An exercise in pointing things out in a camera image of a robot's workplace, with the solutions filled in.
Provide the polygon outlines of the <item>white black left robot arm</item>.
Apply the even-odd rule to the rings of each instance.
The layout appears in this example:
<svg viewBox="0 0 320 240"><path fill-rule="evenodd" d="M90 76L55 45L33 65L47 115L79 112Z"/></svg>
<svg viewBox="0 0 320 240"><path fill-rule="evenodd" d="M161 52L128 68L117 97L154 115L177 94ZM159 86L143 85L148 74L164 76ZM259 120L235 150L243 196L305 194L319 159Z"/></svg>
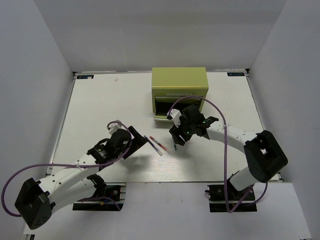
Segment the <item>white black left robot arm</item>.
<svg viewBox="0 0 320 240"><path fill-rule="evenodd" d="M126 159L147 143L133 126L115 128L110 138L99 141L74 163L74 167L42 178L26 180L15 201L15 208L26 225L35 230L59 209L82 199L100 200L107 196L107 185L98 172L116 159Z"/></svg>

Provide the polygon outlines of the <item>green bottom drawer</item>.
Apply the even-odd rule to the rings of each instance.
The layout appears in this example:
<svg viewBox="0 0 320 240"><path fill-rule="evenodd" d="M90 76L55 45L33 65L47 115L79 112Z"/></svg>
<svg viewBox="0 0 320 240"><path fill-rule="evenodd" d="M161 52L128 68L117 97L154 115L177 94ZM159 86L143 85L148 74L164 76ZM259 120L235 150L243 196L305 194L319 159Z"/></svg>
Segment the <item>green bottom drawer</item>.
<svg viewBox="0 0 320 240"><path fill-rule="evenodd" d="M182 111L183 109L191 105L196 105L199 109L202 108L203 101L198 98L187 98L175 103L177 100L178 100L177 98L156 99L154 110L153 110L154 112L153 119L155 121L167 122L168 121L167 115L170 109L171 109L171 112L173 112L174 110Z"/></svg>

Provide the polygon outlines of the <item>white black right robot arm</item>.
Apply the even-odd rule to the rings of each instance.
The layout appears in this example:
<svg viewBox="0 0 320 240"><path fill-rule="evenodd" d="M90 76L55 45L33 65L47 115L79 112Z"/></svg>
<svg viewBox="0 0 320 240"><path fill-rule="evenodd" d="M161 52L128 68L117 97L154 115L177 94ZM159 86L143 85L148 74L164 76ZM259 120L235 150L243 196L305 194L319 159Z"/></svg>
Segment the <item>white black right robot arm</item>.
<svg viewBox="0 0 320 240"><path fill-rule="evenodd" d="M267 130L255 133L226 126L216 117L205 117L195 105L183 110L172 109L167 119L173 121L169 132L177 145L184 146L197 135L226 143L245 155L247 167L231 176L225 187L226 195L233 200L242 196L247 187L267 183L288 164L276 138Z"/></svg>

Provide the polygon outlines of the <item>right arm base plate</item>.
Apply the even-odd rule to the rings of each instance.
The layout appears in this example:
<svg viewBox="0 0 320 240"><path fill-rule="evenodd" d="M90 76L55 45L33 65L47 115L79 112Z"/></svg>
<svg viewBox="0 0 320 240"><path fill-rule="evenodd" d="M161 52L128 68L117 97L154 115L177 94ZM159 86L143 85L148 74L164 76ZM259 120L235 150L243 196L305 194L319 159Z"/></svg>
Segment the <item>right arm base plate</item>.
<svg viewBox="0 0 320 240"><path fill-rule="evenodd" d="M253 189L250 187L245 188L242 191L232 190L231 187L227 188L228 192L228 206L232 210L237 202L241 200L243 196L245 198L240 205L234 210L235 213L250 213L257 212L257 204L255 203L256 196ZM211 184L207 186L204 191L208 196L209 210L211 213L228 213L225 201L225 191L223 184Z"/></svg>

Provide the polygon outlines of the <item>green top drawer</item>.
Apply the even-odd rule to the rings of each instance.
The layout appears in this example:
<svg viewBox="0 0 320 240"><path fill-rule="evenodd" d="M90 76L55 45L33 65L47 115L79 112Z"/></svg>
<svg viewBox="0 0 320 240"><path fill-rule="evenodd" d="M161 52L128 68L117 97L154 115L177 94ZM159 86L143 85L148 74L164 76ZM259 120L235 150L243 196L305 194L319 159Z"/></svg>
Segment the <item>green top drawer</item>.
<svg viewBox="0 0 320 240"><path fill-rule="evenodd" d="M155 101L159 102L175 102L177 100L184 101L185 99L195 99L196 101L198 100L199 96L155 96L154 99Z"/></svg>

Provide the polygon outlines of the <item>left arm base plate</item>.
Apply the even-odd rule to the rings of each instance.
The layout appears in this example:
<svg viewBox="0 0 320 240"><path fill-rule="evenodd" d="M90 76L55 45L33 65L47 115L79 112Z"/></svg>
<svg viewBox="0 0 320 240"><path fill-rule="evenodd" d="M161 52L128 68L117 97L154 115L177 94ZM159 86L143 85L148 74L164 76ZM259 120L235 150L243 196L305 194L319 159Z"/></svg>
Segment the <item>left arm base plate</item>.
<svg viewBox="0 0 320 240"><path fill-rule="evenodd" d="M87 212L119 212L122 210L126 197L125 183L106 184L99 193L88 199L73 203L73 211Z"/></svg>

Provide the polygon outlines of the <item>green drawer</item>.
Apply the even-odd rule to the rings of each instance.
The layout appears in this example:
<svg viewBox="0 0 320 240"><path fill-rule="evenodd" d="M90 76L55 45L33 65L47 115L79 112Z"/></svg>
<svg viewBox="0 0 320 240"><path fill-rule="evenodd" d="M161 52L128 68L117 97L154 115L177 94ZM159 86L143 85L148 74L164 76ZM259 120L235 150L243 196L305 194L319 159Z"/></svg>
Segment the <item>green drawer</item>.
<svg viewBox="0 0 320 240"><path fill-rule="evenodd" d="M185 99L195 99L196 101L198 100L199 96L155 96L154 99L155 101L159 102L175 102L177 100L184 101Z"/></svg>
<svg viewBox="0 0 320 240"><path fill-rule="evenodd" d="M173 112L174 110L182 111L183 109L191 105L196 105L199 109L202 108L203 101L198 98L187 98L175 103L177 100L178 100L177 98L156 99L154 110L153 110L154 112L153 119L155 121L167 122L168 121L167 115L170 109L171 109L171 112Z"/></svg>

